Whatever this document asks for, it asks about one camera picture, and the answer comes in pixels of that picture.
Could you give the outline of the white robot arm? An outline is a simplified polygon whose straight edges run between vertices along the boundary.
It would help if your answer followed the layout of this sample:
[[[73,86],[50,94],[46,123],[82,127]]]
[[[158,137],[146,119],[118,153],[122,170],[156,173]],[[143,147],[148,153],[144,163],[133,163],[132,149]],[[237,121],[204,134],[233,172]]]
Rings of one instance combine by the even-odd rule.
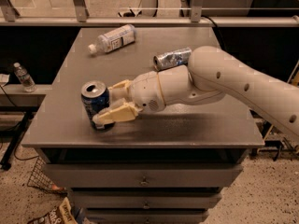
[[[93,116],[100,127],[163,111],[170,105],[207,105],[230,95],[281,132],[299,139],[299,88],[215,47],[199,47],[186,65],[150,71],[108,90],[109,107]]]

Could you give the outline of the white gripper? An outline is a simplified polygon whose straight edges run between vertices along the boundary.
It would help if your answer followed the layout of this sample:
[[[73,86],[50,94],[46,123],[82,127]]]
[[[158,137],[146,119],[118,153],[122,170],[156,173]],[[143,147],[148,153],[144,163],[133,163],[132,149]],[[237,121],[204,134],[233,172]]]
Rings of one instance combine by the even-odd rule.
[[[131,121],[141,111],[159,112],[165,109],[156,72],[139,75],[133,81],[125,79],[110,86],[108,90],[112,104],[93,116],[96,125]]]

